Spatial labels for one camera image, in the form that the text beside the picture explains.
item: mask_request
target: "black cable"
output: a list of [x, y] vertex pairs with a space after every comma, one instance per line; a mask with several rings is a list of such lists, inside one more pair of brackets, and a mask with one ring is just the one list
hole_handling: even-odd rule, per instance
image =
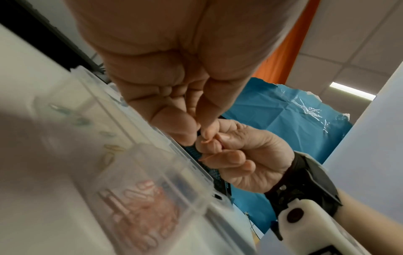
[[260, 240], [260, 237], [256, 234], [255, 230], [253, 229], [253, 225], [252, 225], [251, 218], [249, 218], [249, 213], [246, 212], [246, 213], [245, 213], [245, 216], [248, 217], [248, 220], [249, 220], [249, 223], [250, 223], [250, 225], [251, 225], [252, 231], [255, 233], [255, 235], [257, 236], [257, 238]]

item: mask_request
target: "clear plastic container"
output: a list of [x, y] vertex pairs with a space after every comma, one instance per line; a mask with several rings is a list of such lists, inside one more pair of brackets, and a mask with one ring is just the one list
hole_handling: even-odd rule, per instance
[[69, 165], [118, 254], [167, 253], [206, 212], [212, 177], [136, 112], [122, 112], [96, 76], [82, 67], [72, 73], [34, 101], [49, 150]]

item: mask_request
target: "black button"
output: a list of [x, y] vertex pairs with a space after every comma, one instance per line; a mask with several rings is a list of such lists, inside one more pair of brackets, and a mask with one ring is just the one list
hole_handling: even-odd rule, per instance
[[287, 221], [289, 223], [298, 222], [300, 219], [302, 219], [303, 215], [304, 211], [301, 208], [294, 208], [288, 213]]

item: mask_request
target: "ceiling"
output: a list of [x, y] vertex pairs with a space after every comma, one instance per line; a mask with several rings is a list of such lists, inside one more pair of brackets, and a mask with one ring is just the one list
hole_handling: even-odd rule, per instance
[[311, 91], [355, 123], [370, 101], [334, 81], [376, 95], [403, 61], [403, 0], [322, 0], [289, 87]]

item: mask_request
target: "hand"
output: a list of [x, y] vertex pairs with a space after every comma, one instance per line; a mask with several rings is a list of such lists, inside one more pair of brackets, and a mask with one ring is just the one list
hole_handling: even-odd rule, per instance
[[229, 109], [307, 2], [65, 1], [126, 102], [183, 145]]
[[269, 191], [294, 160], [286, 141], [237, 121], [218, 119], [201, 134], [196, 140], [196, 149], [203, 153], [200, 161], [239, 189]]

